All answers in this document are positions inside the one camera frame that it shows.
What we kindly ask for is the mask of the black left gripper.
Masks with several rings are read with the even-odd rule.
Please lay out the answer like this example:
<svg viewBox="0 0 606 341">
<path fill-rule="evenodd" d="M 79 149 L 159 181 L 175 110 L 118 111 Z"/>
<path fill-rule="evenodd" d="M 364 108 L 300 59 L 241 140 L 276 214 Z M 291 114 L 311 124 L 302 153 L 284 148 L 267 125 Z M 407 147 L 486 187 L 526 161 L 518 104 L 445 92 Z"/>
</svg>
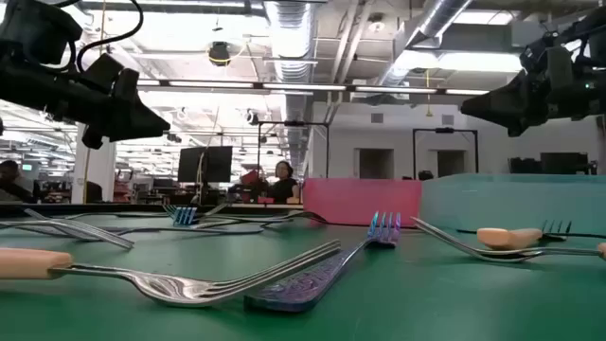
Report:
<svg viewBox="0 0 606 341">
<path fill-rule="evenodd" d="M 89 124 L 81 142 L 93 150 L 112 139 L 158 137 L 169 130 L 167 121 L 137 100 L 119 99 L 65 76 L 14 65 L 0 68 L 0 99 Z"/>
</svg>

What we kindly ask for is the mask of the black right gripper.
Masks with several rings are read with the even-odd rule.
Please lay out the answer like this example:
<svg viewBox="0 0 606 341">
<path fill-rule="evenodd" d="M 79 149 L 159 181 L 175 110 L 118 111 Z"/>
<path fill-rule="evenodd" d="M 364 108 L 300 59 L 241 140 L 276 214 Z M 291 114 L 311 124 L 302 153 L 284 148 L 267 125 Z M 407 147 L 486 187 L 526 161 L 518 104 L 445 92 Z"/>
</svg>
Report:
<svg viewBox="0 0 606 341">
<path fill-rule="evenodd" d="M 606 115 L 606 61 L 579 54 L 574 60 L 563 46 L 548 47 L 539 69 L 521 71 L 511 82 L 466 99 L 461 113 L 508 127 L 509 137 L 521 136 L 535 122 L 569 117 L 581 120 Z"/>
</svg>

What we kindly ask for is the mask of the wooden handled silver fork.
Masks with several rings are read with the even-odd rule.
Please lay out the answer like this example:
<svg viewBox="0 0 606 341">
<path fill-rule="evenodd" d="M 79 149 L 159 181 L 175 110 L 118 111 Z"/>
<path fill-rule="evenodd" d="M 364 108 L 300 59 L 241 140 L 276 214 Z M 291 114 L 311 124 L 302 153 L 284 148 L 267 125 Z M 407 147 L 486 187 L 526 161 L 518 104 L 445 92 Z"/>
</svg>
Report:
<svg viewBox="0 0 606 341">
<path fill-rule="evenodd" d="M 536 228 L 480 228 L 476 231 L 477 240 L 492 250 L 528 248 L 535 245 L 542 236 L 543 232 Z"/>
<path fill-rule="evenodd" d="M 0 229 L 8 228 L 22 229 L 53 237 L 72 238 L 83 242 L 107 242 L 128 250 L 134 247 L 134 242 L 88 224 L 66 223 L 57 220 L 0 222 Z"/>
<path fill-rule="evenodd" d="M 0 248 L 0 279 L 55 279 L 65 275 L 118 278 L 129 281 L 141 294 L 162 304 L 201 308 L 286 278 L 340 251 L 341 242 L 333 240 L 252 275 L 212 281 L 74 263 L 72 256 L 63 252 Z"/>
<path fill-rule="evenodd" d="M 416 227 L 420 230 L 480 260 L 514 263 L 530 260 L 540 256 L 567 255 L 596 256 L 606 261 L 606 243 L 601 243 L 595 250 L 568 247 L 530 247 L 505 251 L 485 250 L 466 245 L 454 236 L 451 236 L 450 234 L 424 222 L 419 218 L 412 217 L 412 220 L 416 223 Z"/>
</svg>

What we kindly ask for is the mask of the iridescent rainbow fork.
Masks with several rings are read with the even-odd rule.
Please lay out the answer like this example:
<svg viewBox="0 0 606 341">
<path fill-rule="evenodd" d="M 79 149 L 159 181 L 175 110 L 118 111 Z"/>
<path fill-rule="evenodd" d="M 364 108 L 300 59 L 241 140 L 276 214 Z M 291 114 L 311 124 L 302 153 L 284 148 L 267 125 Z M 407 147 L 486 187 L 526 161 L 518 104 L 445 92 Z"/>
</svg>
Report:
<svg viewBox="0 0 606 341">
<path fill-rule="evenodd" d="M 321 300 L 358 253 L 368 247 L 395 248 L 400 234 L 400 213 L 376 212 L 366 238 L 358 245 L 246 296 L 244 304 L 265 311 L 306 312 Z"/>
<path fill-rule="evenodd" d="M 200 206 L 163 206 L 163 209 L 172 218 L 174 225 L 202 225 L 206 221 L 211 223 L 282 223 L 290 221 L 290 216 L 269 218 L 246 218 L 234 215 L 220 214 L 226 205 L 215 206 L 207 212 L 202 212 Z"/>
</svg>

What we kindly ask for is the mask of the black fork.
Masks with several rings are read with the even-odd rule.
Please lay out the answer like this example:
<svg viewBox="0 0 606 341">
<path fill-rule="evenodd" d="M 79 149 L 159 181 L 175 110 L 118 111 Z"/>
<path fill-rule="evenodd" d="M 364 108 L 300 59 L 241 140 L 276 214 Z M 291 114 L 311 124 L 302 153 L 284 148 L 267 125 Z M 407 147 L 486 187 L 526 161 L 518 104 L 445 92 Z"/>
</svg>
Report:
<svg viewBox="0 0 606 341">
<path fill-rule="evenodd" d="M 606 240 L 606 235 L 590 233 L 573 233 L 572 221 L 544 220 L 540 228 L 544 239 L 564 240 L 568 237 Z"/>
<path fill-rule="evenodd" d="M 244 216 L 214 214 L 214 215 L 210 215 L 210 218 L 235 220 L 235 221 L 242 221 L 242 222 L 248 222 L 248 223 L 264 223 L 264 224 L 286 222 L 293 218 L 307 218 L 307 219 L 311 219 L 311 220 L 320 221 L 321 223 L 327 222 L 327 220 L 325 218 L 323 218 L 322 216 L 320 216 L 316 213 L 309 212 L 309 211 L 301 211 L 301 210 L 293 210 L 293 211 L 290 211 L 286 215 L 274 215 L 274 216 L 266 216 L 266 217 L 244 217 Z"/>
</svg>

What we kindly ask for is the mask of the white building column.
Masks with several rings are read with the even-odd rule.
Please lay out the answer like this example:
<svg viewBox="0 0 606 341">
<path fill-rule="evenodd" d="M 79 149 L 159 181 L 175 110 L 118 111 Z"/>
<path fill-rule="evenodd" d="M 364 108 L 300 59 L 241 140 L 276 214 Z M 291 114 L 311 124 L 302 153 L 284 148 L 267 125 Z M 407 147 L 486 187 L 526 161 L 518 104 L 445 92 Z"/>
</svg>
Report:
<svg viewBox="0 0 606 341">
<path fill-rule="evenodd" d="M 99 150 L 89 149 L 81 142 L 84 125 L 78 123 L 77 127 L 71 203 L 84 203 L 87 181 L 100 185 L 103 200 L 111 202 L 114 198 L 116 144 L 110 142 L 105 143 Z"/>
</svg>

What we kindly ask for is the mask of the dark wide monitor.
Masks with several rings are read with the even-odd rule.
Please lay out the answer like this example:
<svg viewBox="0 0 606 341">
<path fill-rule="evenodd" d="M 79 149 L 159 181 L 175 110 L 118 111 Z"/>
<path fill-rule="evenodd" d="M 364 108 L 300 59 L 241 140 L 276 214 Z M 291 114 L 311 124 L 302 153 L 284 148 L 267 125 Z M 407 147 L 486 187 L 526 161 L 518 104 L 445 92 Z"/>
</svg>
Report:
<svg viewBox="0 0 606 341">
<path fill-rule="evenodd" d="M 586 172 L 586 153 L 541 153 L 542 170 L 547 174 L 577 174 Z"/>
</svg>

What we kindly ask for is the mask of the teal plastic bin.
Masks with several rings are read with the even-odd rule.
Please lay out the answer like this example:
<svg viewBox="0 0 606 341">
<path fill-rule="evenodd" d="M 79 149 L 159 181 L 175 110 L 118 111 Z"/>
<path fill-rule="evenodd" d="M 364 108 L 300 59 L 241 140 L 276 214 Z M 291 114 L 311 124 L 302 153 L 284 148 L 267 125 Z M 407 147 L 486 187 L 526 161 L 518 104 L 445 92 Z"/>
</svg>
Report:
<svg viewBox="0 0 606 341">
<path fill-rule="evenodd" d="M 573 233 L 606 235 L 606 176 L 469 173 L 427 180 L 419 217 L 463 230 L 572 221 Z"/>
</svg>

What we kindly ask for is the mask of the black computer monitor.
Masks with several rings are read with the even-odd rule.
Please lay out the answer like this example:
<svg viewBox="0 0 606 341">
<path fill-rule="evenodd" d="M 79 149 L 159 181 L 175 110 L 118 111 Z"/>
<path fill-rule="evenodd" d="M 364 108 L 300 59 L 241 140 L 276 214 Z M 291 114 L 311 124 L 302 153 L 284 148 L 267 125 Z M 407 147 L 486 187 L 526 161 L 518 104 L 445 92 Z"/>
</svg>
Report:
<svg viewBox="0 0 606 341">
<path fill-rule="evenodd" d="M 182 183 L 228 183 L 231 179 L 233 148 L 210 146 L 182 149 L 180 151 L 177 179 Z"/>
</svg>

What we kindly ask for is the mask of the pink plastic bin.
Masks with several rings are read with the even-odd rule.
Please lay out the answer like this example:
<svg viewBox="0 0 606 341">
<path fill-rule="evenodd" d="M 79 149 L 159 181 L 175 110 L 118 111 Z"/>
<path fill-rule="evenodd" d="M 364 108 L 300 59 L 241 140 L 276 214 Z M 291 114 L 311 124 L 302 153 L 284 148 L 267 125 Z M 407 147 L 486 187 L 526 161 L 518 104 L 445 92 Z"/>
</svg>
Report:
<svg viewBox="0 0 606 341">
<path fill-rule="evenodd" d="M 303 207 L 333 224 L 368 225 L 375 212 L 401 215 L 412 226 L 419 215 L 422 185 L 418 180 L 309 178 Z"/>
</svg>

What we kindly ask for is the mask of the overhead LED light bar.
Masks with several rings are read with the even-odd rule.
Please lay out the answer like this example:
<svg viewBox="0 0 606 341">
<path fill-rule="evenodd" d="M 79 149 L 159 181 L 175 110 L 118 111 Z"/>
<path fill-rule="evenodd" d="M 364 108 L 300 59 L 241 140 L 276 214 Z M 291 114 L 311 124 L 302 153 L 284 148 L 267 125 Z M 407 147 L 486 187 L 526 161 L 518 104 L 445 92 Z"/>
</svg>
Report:
<svg viewBox="0 0 606 341">
<path fill-rule="evenodd" d="M 368 94 L 398 95 L 438 95 L 438 96 L 480 96 L 488 90 L 435 88 L 435 87 L 399 87 L 333 83 L 284 83 L 261 81 L 196 81 L 196 80 L 140 80 L 137 86 L 143 91 L 187 90 L 242 90 L 242 91 L 286 91 L 286 92 L 349 92 Z"/>
</svg>

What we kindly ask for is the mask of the green table mat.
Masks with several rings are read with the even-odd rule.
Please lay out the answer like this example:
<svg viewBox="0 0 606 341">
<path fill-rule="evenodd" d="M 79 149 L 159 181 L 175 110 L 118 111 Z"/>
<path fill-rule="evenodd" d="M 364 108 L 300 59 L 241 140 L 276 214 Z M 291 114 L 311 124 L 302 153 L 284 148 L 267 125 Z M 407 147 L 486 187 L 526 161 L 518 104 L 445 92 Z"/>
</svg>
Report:
<svg viewBox="0 0 606 341">
<path fill-rule="evenodd" d="M 202 279 L 245 276 L 365 228 L 305 219 L 254 235 L 135 233 L 126 251 L 15 229 L 0 247 L 69 252 L 76 262 Z M 369 248 L 304 314 L 162 306 L 115 278 L 0 281 L 0 341 L 606 341 L 606 261 L 481 262 L 419 231 Z"/>
</svg>

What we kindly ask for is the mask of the black metal frame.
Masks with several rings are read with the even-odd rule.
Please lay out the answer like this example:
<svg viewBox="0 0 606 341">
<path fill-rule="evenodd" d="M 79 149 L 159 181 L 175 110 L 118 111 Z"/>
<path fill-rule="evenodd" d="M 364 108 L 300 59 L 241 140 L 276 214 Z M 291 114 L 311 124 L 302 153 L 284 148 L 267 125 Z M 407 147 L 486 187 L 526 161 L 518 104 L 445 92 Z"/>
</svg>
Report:
<svg viewBox="0 0 606 341">
<path fill-rule="evenodd" d="M 459 133 L 459 134 L 472 134 L 473 135 L 473 150 L 474 150 L 474 157 L 473 157 L 473 161 L 474 161 L 474 172 L 475 173 L 479 173 L 480 169 L 479 169 L 479 133 L 477 130 L 473 130 L 473 129 L 456 129 L 456 128 L 451 128 L 451 127 L 439 127 L 439 128 L 414 128 L 412 130 L 412 157 L 413 157 L 413 173 L 414 173 L 414 178 L 417 179 L 417 175 L 418 175 L 418 158 L 417 158 L 417 133 L 418 132 L 429 132 L 429 133 L 433 133 L 433 134 L 443 134 L 443 135 L 448 135 L 448 134 L 454 134 L 454 133 Z"/>
<path fill-rule="evenodd" d="M 276 126 L 276 125 L 282 125 L 285 127 L 295 127 L 295 128 L 301 128 L 301 127 L 314 127 L 314 126 L 321 126 L 326 130 L 326 170 L 325 170 L 325 178 L 329 178 L 330 177 L 330 124 L 327 122 L 306 122 L 306 121 L 298 121 L 298 120 L 286 120 L 286 121 L 259 121 L 257 128 L 257 142 L 258 142 L 258 152 L 257 152 L 257 173 L 258 175 L 260 175 L 260 148 L 261 148 L 261 136 L 264 135 L 264 133 L 261 131 L 262 130 L 262 126 L 264 124 L 269 124 L 272 126 Z"/>
</svg>

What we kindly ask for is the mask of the silver ribbed ventilation duct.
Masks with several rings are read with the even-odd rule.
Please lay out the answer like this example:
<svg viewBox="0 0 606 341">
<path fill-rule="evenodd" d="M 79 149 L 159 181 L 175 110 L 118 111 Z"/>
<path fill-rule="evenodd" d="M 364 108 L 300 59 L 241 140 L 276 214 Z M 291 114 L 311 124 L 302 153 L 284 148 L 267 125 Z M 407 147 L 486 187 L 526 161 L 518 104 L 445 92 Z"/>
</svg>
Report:
<svg viewBox="0 0 606 341">
<path fill-rule="evenodd" d="M 401 24 L 394 38 L 392 62 L 375 81 L 380 86 L 397 86 L 419 67 L 423 57 L 413 47 L 429 40 L 441 44 L 441 36 L 473 0 L 426 0 L 421 14 Z"/>
<path fill-rule="evenodd" d="M 306 61 L 312 55 L 312 34 L 316 5 L 291 1 L 265 1 L 263 6 L 270 24 L 272 56 L 276 79 L 282 83 L 308 83 L 312 78 L 312 65 Z M 303 121 L 309 113 L 310 98 L 285 95 L 281 106 L 283 120 Z M 308 146 L 309 132 L 288 128 L 288 149 L 291 165 L 302 165 Z"/>
</svg>

